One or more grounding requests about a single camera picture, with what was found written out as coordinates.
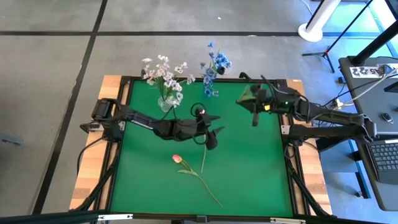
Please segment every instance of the pink tulip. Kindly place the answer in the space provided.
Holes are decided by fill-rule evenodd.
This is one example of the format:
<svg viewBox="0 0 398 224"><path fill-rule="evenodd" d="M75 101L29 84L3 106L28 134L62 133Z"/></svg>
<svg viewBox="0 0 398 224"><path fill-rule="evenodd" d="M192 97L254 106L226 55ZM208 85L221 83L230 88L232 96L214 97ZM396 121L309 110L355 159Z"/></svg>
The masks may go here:
<svg viewBox="0 0 398 224"><path fill-rule="evenodd" d="M181 156L179 156L179 155L174 155L174 156L173 156L173 160L174 160L174 162L176 162L176 163L180 163L180 162L182 161L182 158L181 158Z"/></svg>

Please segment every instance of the tripod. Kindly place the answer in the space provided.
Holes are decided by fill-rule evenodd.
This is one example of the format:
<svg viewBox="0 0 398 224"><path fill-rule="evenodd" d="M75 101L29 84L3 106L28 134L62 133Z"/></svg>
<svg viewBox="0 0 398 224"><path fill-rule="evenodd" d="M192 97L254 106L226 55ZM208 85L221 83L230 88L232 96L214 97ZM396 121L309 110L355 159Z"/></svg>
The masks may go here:
<svg viewBox="0 0 398 224"><path fill-rule="evenodd" d="M351 23L347 26L347 28L337 37L337 39L324 51L324 52L316 52L316 53L307 53L307 54L302 54L302 56L312 56L312 55L319 55L323 58L325 58L330 65L331 72L335 72L335 68L333 67L333 64L331 63L330 57L329 57L329 52L330 50L336 45L336 43L344 36L344 34L347 32L347 30L354 24L354 22L357 20L357 18L365 11L365 9L373 2L373 0L369 0L368 3L366 3L365 7L356 15L356 17L351 21Z"/></svg>

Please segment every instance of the flower vase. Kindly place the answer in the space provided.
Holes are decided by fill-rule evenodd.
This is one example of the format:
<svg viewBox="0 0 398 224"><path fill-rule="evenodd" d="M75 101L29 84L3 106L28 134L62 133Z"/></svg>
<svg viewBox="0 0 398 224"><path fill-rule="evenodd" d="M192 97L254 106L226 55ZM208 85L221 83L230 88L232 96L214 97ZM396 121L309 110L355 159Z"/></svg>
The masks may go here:
<svg viewBox="0 0 398 224"><path fill-rule="evenodd" d="M163 112L168 112L169 109L173 106L172 104L170 104L170 103L167 101L167 98L163 100L162 97L159 97L159 99L157 100L157 104L159 105L160 109L161 109Z"/></svg>

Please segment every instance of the desk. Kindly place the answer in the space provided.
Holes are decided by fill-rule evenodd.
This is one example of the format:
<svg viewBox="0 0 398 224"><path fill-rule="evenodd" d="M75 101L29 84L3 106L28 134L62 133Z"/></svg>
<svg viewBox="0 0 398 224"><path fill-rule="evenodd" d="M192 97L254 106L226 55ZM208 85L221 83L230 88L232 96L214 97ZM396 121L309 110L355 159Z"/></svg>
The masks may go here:
<svg viewBox="0 0 398 224"><path fill-rule="evenodd" d="M364 66L372 67L376 66L377 63L397 62L397 60L391 58L369 58L366 60L366 64ZM355 66L350 64L347 58L339 59L339 63L341 66L341 72L347 82L349 89L353 89L356 86L373 80L372 78L353 78L349 68ZM387 112L391 114L395 120L398 120L398 113L392 111L394 103L398 103L396 101L398 95L397 93L384 92L384 88L386 86L397 81L398 79L396 78L386 79L368 93L363 95L361 98L354 101L357 111L359 113L368 115L370 119L376 123L378 134L385 134L387 135L386 137L390 138L398 134L398 123L387 123L379 117L379 113ZM369 85L351 92L351 96L354 98L357 94L361 93L368 87ZM358 147L359 155L361 156L366 172L368 173L369 181L380 208L383 210L398 210L398 194L396 194L396 192L398 192L398 185L382 184L378 182L366 145L356 142L356 146Z"/></svg>

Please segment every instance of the green table surface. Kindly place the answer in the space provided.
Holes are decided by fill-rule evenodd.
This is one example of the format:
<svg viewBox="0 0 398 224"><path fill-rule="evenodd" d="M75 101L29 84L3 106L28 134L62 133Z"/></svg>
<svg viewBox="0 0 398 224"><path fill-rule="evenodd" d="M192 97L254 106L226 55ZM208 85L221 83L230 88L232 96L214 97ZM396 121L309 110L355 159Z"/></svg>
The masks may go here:
<svg viewBox="0 0 398 224"><path fill-rule="evenodd" d="M203 145L193 140L164 141L151 130L128 123L111 212L291 217L278 117L263 113L259 126L252 127L252 115L235 103L246 85L215 83L220 95L212 98L203 94L200 82L183 86L183 101L176 109L179 119L192 118L191 105L201 102L209 114L221 116L211 129L225 126L218 135L218 147L206 152L202 174ZM160 119L164 112L158 98L153 86L134 81L131 108ZM172 160L174 154L202 176L223 207L199 179L177 173L183 166Z"/></svg>

